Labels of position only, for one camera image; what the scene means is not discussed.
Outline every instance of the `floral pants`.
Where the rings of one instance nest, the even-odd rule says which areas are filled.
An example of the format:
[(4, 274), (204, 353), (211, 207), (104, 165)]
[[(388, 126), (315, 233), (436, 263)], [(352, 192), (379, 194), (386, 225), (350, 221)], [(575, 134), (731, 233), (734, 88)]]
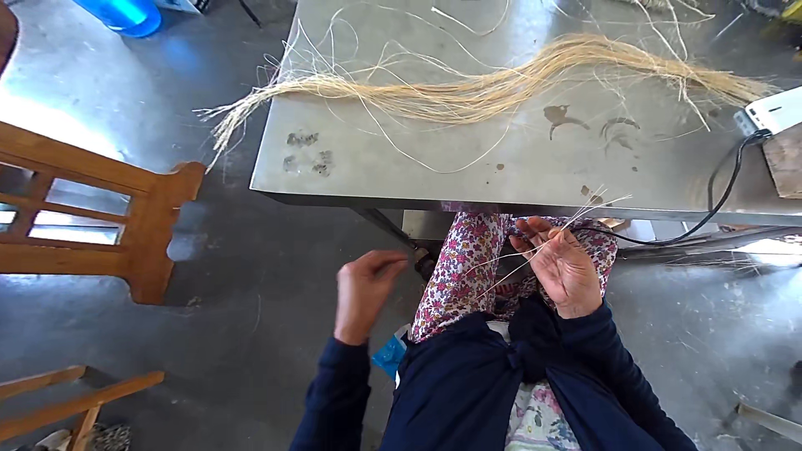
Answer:
[[(498, 260), (477, 266), (499, 257), (507, 236), (524, 236), (515, 226), (516, 219), (518, 218), (512, 215), (500, 213), (458, 213), (454, 217), (435, 272), (415, 313), (415, 321), (409, 334), (414, 343), (420, 343), (440, 333), (450, 324), (475, 311), (486, 311), (498, 319), (509, 320), (518, 307), (519, 299), (526, 298), (535, 291), (553, 307), (553, 302), (529, 265), (516, 271), (528, 271), (520, 281), (503, 288), (494, 286)], [(544, 219), (553, 226), (563, 226), (568, 220), (567, 217)], [(569, 229), (580, 227), (607, 229), (606, 225), (593, 219), (578, 219)], [(592, 230), (579, 230), (574, 236), (593, 260), (601, 283), (601, 293), (604, 294), (607, 276), (618, 250), (615, 238)]]

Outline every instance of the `blue plastic bag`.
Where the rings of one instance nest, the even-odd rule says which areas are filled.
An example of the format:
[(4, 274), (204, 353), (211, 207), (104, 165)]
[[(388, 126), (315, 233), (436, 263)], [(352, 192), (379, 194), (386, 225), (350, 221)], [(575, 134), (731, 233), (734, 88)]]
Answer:
[(402, 338), (409, 332), (411, 325), (405, 324), (395, 331), (390, 341), (379, 349), (371, 358), (374, 365), (384, 370), (390, 379), (395, 380), (395, 373), (399, 370), (399, 364), (403, 355), (407, 353), (407, 345)]

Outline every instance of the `white device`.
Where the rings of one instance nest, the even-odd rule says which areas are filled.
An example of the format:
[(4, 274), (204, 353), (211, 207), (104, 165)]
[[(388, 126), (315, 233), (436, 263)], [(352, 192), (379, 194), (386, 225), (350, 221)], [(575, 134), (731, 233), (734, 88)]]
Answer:
[(756, 100), (734, 117), (738, 127), (747, 135), (761, 128), (776, 135), (802, 122), (802, 87)]

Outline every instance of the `blue container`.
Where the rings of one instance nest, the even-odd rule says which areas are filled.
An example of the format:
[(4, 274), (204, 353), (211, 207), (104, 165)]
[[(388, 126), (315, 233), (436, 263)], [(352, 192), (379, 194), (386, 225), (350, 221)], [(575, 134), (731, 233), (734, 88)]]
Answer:
[(75, 0), (104, 25), (123, 36), (143, 38), (161, 25), (161, 14), (152, 0)]

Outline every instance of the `left hand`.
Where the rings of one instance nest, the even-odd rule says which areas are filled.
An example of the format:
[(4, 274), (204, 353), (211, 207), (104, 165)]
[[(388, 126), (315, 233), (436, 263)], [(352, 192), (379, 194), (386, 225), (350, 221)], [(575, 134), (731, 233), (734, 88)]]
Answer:
[(602, 305), (596, 266), (570, 230), (552, 227), (537, 216), (519, 219), (516, 226), (527, 239), (510, 236), (509, 241), (529, 260), (557, 314), (570, 319), (595, 312)]
[(407, 255), (399, 250), (372, 250), (343, 266), (337, 273), (334, 337), (351, 346), (365, 343), (395, 280), (406, 268)]

